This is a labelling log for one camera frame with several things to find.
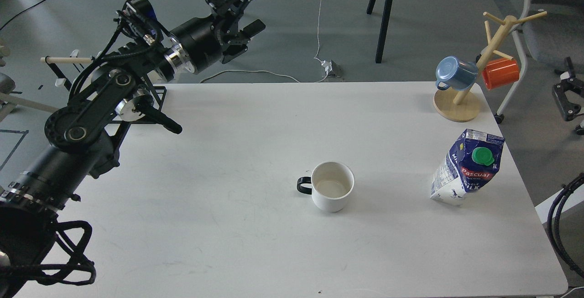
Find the white mug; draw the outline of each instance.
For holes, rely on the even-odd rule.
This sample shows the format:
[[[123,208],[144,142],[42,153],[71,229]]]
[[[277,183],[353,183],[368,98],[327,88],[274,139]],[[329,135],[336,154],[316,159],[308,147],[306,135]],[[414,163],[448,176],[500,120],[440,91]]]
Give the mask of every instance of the white mug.
[[[312,184],[313,188],[302,184]],[[311,177],[300,177],[296,183],[299,192],[312,195],[317,207],[331,213],[346,206],[354,187],[355,176],[351,169],[334,161],[317,165]]]

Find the blue mug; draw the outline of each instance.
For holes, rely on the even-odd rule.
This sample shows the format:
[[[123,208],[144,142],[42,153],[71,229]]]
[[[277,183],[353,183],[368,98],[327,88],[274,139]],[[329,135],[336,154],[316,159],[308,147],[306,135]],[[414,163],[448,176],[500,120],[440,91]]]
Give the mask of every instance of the blue mug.
[[[459,60],[457,57],[445,57],[438,67],[436,67],[436,88],[447,90],[452,87],[454,90],[466,90],[472,86],[478,75],[478,68],[475,63],[468,63]]]

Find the white cable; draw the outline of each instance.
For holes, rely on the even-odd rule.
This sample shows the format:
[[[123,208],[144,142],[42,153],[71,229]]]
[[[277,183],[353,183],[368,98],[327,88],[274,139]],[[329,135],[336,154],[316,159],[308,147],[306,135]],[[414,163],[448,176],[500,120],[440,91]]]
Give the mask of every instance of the white cable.
[[[274,72],[271,72],[271,71],[268,71],[268,70],[254,70],[254,71],[251,71],[251,70],[225,70],[225,71],[221,71],[221,72],[219,72],[219,73],[215,73],[214,75],[212,75],[212,76],[210,76],[210,77],[208,77],[208,78],[205,78],[205,79],[201,80],[200,84],[202,84],[202,83],[206,82],[206,81],[207,81],[207,80],[209,80],[209,79],[215,78],[216,76],[218,76],[218,75],[221,75],[221,74],[223,74],[223,73],[225,73],[225,72],[246,72],[246,73],[258,73],[258,72],[263,72],[263,73],[269,73],[269,74],[271,74],[271,75],[277,75],[277,76],[283,76],[283,77],[285,77],[285,78],[290,78],[290,79],[292,79],[292,80],[294,80],[294,81],[296,81],[296,82],[300,83],[300,81],[296,80],[296,78],[294,78],[293,76],[289,76],[289,75],[280,75],[280,74],[277,74],[277,73],[274,73]]]
[[[571,293],[572,293],[572,291],[574,291],[574,290],[576,290],[576,289],[583,289],[583,288],[584,288],[584,286],[580,286],[580,287],[577,287],[577,288],[573,288],[572,290],[568,291],[566,294],[564,294],[564,295],[563,295],[563,296],[561,296],[560,298],[564,298],[565,296],[568,296],[568,294],[571,294]]]
[[[320,31],[321,31],[321,9],[323,8],[323,0],[320,1],[319,5],[318,5],[318,24],[317,24],[317,42],[318,42],[318,48],[317,48],[317,53],[314,55],[313,59],[317,59],[321,65],[323,64],[323,61],[321,61],[321,59],[319,59],[318,53],[321,51],[321,38],[320,38]]]
[[[317,53],[313,57],[314,59],[318,60],[321,63],[321,65],[323,64],[323,61],[321,61],[321,59],[319,59],[317,56],[318,56],[319,51],[321,50],[320,27],[321,27],[321,9],[322,9],[322,7],[323,7],[323,0],[320,0],[319,5],[318,5],[318,24],[317,24],[317,42],[318,42],[318,48],[317,48]],[[208,78],[205,78],[205,79],[201,80],[200,83],[202,84],[202,83],[206,82],[207,80],[212,79],[212,78],[215,78],[215,76],[221,75],[221,74],[223,74],[225,72],[247,72],[247,73],[263,72],[263,73],[269,73],[269,74],[272,74],[272,75],[283,76],[285,78],[290,78],[290,79],[292,79],[292,80],[294,80],[294,81],[296,81],[298,83],[302,83],[302,82],[296,80],[296,78],[294,78],[292,76],[289,76],[289,75],[281,75],[281,74],[277,74],[277,73],[274,73],[274,72],[271,72],[271,71],[267,71],[267,70],[257,70],[257,71],[248,71],[248,70],[225,70],[225,71],[221,71],[221,72],[216,73],[216,74],[214,74],[214,75],[212,75],[212,76],[210,76]],[[322,82],[325,79],[327,79],[327,76],[325,76],[323,79],[321,79],[319,81],[315,81],[313,83]]]

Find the white table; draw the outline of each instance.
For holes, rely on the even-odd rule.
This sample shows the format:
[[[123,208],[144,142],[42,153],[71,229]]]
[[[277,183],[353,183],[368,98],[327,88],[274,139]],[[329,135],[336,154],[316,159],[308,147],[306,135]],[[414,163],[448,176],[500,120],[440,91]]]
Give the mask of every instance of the white table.
[[[85,287],[29,283],[19,297],[384,298],[542,296],[567,281],[509,150],[462,207],[430,200],[465,128],[501,135],[483,103],[453,123],[433,82],[169,84],[184,130],[134,125],[121,167],[87,178],[60,220],[87,220]],[[296,191],[323,161],[356,177],[325,213]],[[50,255],[48,262],[57,261]]]

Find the blue label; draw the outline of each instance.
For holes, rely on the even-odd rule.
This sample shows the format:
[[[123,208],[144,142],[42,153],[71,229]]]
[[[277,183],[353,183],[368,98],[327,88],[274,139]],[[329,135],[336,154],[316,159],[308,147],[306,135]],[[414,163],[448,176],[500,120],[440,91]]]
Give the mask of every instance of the blue label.
[[[498,173],[504,142],[501,136],[471,129],[466,129],[459,136],[448,154],[456,165],[465,192],[477,191]],[[473,161],[473,151],[478,147],[486,147],[492,152],[495,161],[491,165],[480,165]]]

